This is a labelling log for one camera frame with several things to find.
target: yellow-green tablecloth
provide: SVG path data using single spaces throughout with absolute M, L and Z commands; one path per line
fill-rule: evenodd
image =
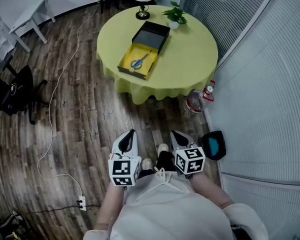
M 150 5 L 148 21 L 168 26 L 162 12 L 169 7 Z M 203 89 L 211 79 L 218 60 L 215 39 L 209 30 L 189 14 L 187 25 L 171 29 L 148 80 L 119 72 L 118 64 L 132 43 L 132 38 L 143 25 L 136 19 L 139 7 L 126 9 L 102 27 L 97 39 L 97 58 L 102 61 L 103 73 L 114 78 L 118 93 L 130 93 L 135 104 L 142 104 L 151 95 L 164 97 L 187 95 L 192 89 Z

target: box lid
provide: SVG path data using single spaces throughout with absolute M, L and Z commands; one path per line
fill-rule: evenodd
M 170 27 L 146 21 L 132 39 L 133 43 L 152 47 L 160 52 L 169 35 Z

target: white shirt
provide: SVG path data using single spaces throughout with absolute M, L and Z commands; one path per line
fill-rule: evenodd
M 231 224 L 243 226 L 252 240 L 267 240 L 265 226 L 244 204 L 222 210 L 194 192 L 176 172 L 160 171 L 139 179 L 124 198 L 109 231 L 90 230 L 83 240 L 234 240 Z

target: scissors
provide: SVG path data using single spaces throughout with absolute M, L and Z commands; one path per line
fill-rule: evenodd
M 142 67 L 142 61 L 149 55 L 149 53 L 147 53 L 146 55 L 144 55 L 141 59 L 136 59 L 131 61 L 130 66 L 134 69 L 134 70 L 139 70 Z

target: white chair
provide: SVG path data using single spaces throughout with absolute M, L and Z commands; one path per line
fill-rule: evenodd
M 20 27 L 23 27 L 27 23 L 30 24 L 31 28 L 34 29 L 34 31 L 37 33 L 37 35 L 40 37 L 43 43 L 47 43 L 47 39 L 44 37 L 44 35 L 40 32 L 38 24 L 36 23 L 34 19 L 34 14 L 40 9 L 41 6 L 45 6 L 46 9 L 46 15 L 52 19 L 52 22 L 56 22 L 53 12 L 48 4 L 48 0 L 40 0 L 39 2 L 31 5 L 28 9 L 26 9 L 21 16 L 16 20 L 14 23 L 14 26 L 10 30 L 10 34 L 12 34 L 15 39 L 20 43 L 20 45 L 28 52 L 30 53 L 30 48 L 21 40 L 21 38 L 16 34 L 16 30 Z
M 3 22 L 0 17 L 0 61 L 3 61 L 17 43 L 17 40 L 9 34 L 10 28 Z

